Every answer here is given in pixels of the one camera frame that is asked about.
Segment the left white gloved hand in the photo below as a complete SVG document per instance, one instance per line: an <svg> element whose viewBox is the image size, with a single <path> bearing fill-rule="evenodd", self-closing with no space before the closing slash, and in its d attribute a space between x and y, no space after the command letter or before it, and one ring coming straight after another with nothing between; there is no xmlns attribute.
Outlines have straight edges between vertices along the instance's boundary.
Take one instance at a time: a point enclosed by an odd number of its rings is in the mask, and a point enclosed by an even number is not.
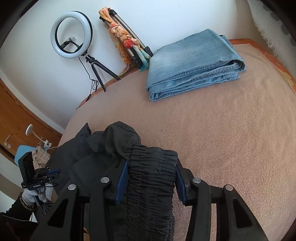
<svg viewBox="0 0 296 241"><path fill-rule="evenodd" d="M44 203L47 202L46 187L41 187L34 190L24 189L22 193L22 200L27 205L33 205L37 198Z"/></svg>

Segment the left dark sleeve forearm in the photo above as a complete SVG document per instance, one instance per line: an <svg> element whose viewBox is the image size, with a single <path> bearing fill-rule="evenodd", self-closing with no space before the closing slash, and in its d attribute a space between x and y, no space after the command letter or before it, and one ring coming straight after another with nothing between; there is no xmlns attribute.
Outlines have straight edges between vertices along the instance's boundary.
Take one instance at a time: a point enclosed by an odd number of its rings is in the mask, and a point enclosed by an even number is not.
<svg viewBox="0 0 296 241"><path fill-rule="evenodd" d="M30 221L32 209L24 206L22 193L6 212L1 212L1 240L30 240L36 224Z"/></svg>

